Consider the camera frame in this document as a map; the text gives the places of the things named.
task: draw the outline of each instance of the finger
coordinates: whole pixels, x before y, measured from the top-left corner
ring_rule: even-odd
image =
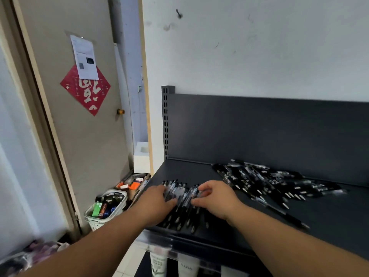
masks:
[[[207,199],[206,198],[194,198],[191,200],[191,204],[196,207],[206,208],[207,206]]]
[[[207,181],[199,186],[199,191],[204,191],[206,189],[212,189],[216,184],[215,180]]]
[[[168,213],[174,208],[174,206],[176,206],[176,204],[177,204],[176,198],[173,198],[169,200],[168,202],[166,202],[166,205],[168,206]]]
[[[165,186],[163,186],[163,185],[158,185],[158,186],[156,186],[156,188],[157,188],[159,191],[161,191],[161,192],[164,192],[164,191],[165,191]]]
[[[200,195],[200,197],[206,197],[208,195],[210,195],[213,191],[211,189],[207,189],[205,191],[203,191]]]

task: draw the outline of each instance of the door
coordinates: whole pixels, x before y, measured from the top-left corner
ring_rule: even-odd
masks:
[[[108,0],[13,0],[41,100],[82,227],[95,196],[129,171]],[[61,86],[75,65],[70,35],[94,46],[110,89],[96,116]]]

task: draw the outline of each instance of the plastic basket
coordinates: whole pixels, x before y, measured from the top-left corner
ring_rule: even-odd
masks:
[[[102,227],[104,225],[104,223],[110,221],[111,219],[113,219],[114,217],[118,216],[119,214],[122,214],[123,212],[123,208],[126,206],[127,204],[127,192],[125,191],[119,191],[116,189],[109,189],[106,192],[104,192],[104,195],[107,195],[111,192],[115,192],[118,194],[122,194],[124,196],[123,200],[118,204],[117,208],[110,214],[110,216],[108,216],[106,219],[98,219],[95,217],[91,217],[91,214],[93,212],[93,208],[94,205],[91,205],[90,208],[88,208],[85,212],[85,220],[88,221],[88,223],[90,224],[90,227],[92,229],[92,231]]]

